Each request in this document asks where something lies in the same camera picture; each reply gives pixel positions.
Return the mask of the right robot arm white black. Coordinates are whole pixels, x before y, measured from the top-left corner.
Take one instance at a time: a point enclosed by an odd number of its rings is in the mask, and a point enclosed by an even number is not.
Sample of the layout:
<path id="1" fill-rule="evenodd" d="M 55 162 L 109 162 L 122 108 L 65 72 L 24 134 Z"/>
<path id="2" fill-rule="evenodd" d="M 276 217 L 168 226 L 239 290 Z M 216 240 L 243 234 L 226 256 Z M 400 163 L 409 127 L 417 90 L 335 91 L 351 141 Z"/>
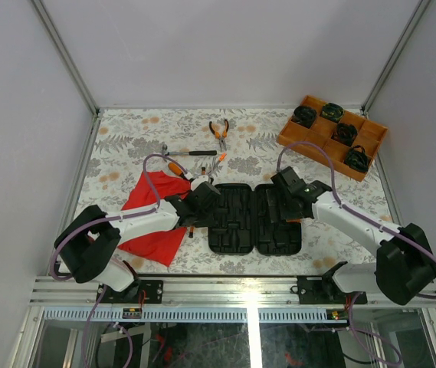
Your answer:
<path id="1" fill-rule="evenodd" d="M 334 227 L 367 249 L 372 263 L 341 261 L 323 275 L 322 293 L 339 302 L 348 293 L 380 292 L 391 302 L 406 305 L 436 278 L 436 262 L 423 230 L 375 220 L 359 208 L 341 201 L 321 181 L 307 183 L 288 166 L 272 182 L 283 220 L 316 219 Z"/>

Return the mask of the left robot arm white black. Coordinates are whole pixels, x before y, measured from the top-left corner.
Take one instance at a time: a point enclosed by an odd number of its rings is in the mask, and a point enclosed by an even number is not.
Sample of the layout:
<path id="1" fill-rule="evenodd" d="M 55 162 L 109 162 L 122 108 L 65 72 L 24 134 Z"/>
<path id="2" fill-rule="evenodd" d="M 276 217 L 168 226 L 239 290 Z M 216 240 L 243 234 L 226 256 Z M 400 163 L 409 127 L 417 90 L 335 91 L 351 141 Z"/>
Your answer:
<path id="1" fill-rule="evenodd" d="M 138 298 L 136 272 L 114 255 L 119 245 L 144 235 L 176 228 L 207 227 L 220 192 L 210 182 L 192 185 L 185 198 L 165 197 L 118 215 L 91 205 L 78 215 L 54 243 L 54 258 L 60 258 L 78 284 L 97 281 L 113 290 L 123 302 Z"/>

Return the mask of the black plastic tool case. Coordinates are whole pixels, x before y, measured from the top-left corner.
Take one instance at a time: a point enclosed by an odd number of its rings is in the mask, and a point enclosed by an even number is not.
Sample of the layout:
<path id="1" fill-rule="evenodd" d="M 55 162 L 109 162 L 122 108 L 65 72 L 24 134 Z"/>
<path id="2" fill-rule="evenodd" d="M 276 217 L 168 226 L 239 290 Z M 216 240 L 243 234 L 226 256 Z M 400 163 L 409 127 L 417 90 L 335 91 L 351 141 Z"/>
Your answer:
<path id="1" fill-rule="evenodd" d="M 278 190 L 272 184 L 251 188 L 222 183 L 208 227 L 208 247 L 219 255 L 247 255 L 253 250 L 266 256 L 290 256 L 302 248 L 299 222 L 280 217 Z"/>

